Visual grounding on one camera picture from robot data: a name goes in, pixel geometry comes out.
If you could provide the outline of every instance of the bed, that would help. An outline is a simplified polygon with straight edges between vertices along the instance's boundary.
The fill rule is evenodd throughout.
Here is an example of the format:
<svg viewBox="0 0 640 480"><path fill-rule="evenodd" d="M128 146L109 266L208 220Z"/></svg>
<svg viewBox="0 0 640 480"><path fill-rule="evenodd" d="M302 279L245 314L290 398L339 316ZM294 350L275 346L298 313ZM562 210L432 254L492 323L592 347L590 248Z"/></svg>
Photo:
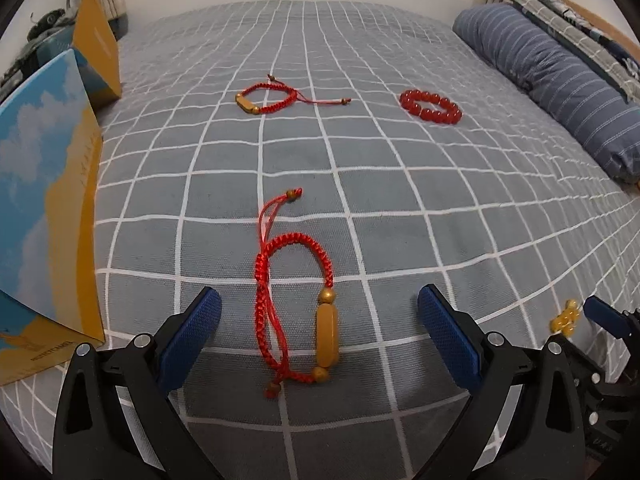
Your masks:
<svg viewBox="0 0 640 480"><path fill-rule="evenodd" d="M535 348L569 298L638 306L637 188L611 180L444 24L370 4L243 2L165 18L120 45L124 95L99 117L107 345L153 333L204 285L220 293L220 326L172 402L226 478L411 478L466 397L417 321L427 283L485 331ZM317 99L353 101L247 115L234 95L267 72ZM461 122L407 114L398 95L408 88L457 102ZM255 223L265 201L298 186L274 234L311 234L332 258L341 358L327 383L289 381L274 401L253 328ZM271 274L292 366L308 369L320 270L290 248ZM572 340L609 380L621 373L623 346L587 320ZM2 388L2 412L47 468L64 371Z"/></svg>

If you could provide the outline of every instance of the cord end bead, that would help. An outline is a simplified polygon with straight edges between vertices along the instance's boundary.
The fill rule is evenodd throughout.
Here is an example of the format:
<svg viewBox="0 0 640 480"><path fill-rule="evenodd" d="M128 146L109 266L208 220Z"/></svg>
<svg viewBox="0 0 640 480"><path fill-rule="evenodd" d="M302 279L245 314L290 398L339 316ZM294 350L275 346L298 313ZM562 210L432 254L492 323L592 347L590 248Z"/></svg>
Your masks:
<svg viewBox="0 0 640 480"><path fill-rule="evenodd" d="M280 394L281 389L282 387L280 386L280 383L274 383L273 381L271 381L269 384L267 384L267 387L264 391L264 396L267 397L267 399L275 399Z"/></svg>
<svg viewBox="0 0 640 480"><path fill-rule="evenodd" d="M325 383L329 380L329 371L321 366L316 366L311 370L311 376L316 383Z"/></svg>
<svg viewBox="0 0 640 480"><path fill-rule="evenodd" d="M302 190L301 189L287 189L287 201L288 202L295 202L301 196L302 196Z"/></svg>
<svg viewBox="0 0 640 480"><path fill-rule="evenodd" d="M320 293L318 294L318 303L333 303L335 300L335 291L328 286L322 288Z"/></svg>

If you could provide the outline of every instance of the red string bracelet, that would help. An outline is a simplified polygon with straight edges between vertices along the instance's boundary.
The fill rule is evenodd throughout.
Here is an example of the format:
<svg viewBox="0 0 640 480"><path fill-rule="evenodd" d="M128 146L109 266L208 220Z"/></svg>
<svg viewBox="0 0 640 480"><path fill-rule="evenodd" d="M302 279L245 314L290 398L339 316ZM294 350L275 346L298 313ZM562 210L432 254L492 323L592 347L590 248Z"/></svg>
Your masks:
<svg viewBox="0 0 640 480"><path fill-rule="evenodd" d="M285 202L293 202L302 196L302 188L289 189L285 194L269 200L258 216L258 240L260 252L255 257L255 281L257 289L255 293L255 338L265 362L276 372L275 378L265 390L265 396L274 399L280 393L280 383L284 379L293 379L301 383L322 383L329 378L327 368L338 362L338 327L337 310L334 305L335 292L334 272L331 260L322 246L313 238L304 233L285 233L268 240L271 226L276 218L278 210ZM262 219L269 208L273 210L269 214L262 235ZM318 259L324 274L324 288L318 294L318 309L316 310L316 364L311 373L296 372L289 367L289 348L287 337L278 319L278 314L273 306L273 300L269 292L269 258L283 247L292 244L302 244L309 248ZM271 355L267 343L266 330L268 322L271 323L276 333L278 348L282 355L280 362Z"/></svg>
<svg viewBox="0 0 640 480"><path fill-rule="evenodd" d="M238 103L238 106L248 114L271 114L273 112L277 112L278 110L282 110L283 108L293 104L296 101L302 101L303 103L312 105L347 105L351 102L351 99L348 97L329 101L314 101L312 99L307 99L299 90L285 85L282 81L278 81L271 74L267 74L267 77L269 78L270 83L256 83L255 85L249 86L249 88L242 90L240 93L236 94L236 103ZM254 90L260 88L263 88L265 90L278 90L280 92L286 92L289 95L287 95L287 97L285 97L282 101L274 103L273 105L260 107L246 98L247 94L250 94Z"/></svg>

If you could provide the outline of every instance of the red bead bracelet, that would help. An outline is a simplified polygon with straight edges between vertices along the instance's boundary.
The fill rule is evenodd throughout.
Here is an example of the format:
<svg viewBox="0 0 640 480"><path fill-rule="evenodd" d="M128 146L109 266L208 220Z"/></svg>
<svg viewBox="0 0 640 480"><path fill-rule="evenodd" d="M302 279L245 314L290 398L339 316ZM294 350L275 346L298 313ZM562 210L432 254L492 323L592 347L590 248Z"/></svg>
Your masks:
<svg viewBox="0 0 640 480"><path fill-rule="evenodd" d="M441 108L444 108L445 112L431 108L422 108L416 101L425 101L439 105ZM438 94L421 92L418 89L405 90L402 92L400 94L400 105L411 115L418 116L425 121L433 121L434 123L458 124L462 118L460 108L453 101L450 101L446 97L440 97Z"/></svg>

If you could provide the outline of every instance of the blue gripper pad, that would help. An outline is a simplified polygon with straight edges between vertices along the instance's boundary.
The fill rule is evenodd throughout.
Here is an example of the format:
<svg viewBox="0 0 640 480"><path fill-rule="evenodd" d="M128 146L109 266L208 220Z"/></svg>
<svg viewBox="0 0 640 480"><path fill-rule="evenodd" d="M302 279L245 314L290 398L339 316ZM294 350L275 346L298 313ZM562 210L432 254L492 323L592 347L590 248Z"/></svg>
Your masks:
<svg viewBox="0 0 640 480"><path fill-rule="evenodd" d="M454 319L454 312L450 304L429 285L420 290L418 294L420 321L429 331L431 340L440 352L454 382L473 394L482 382L481 359Z"/></svg>
<svg viewBox="0 0 640 480"><path fill-rule="evenodd" d="M165 395L182 387L204 343L220 323L221 314L220 295L210 288L191 310L160 356L157 382Z"/></svg>
<svg viewBox="0 0 640 480"><path fill-rule="evenodd" d="M625 316L606 304L597 296L589 296L584 302L584 315L599 324L616 339L629 335Z"/></svg>

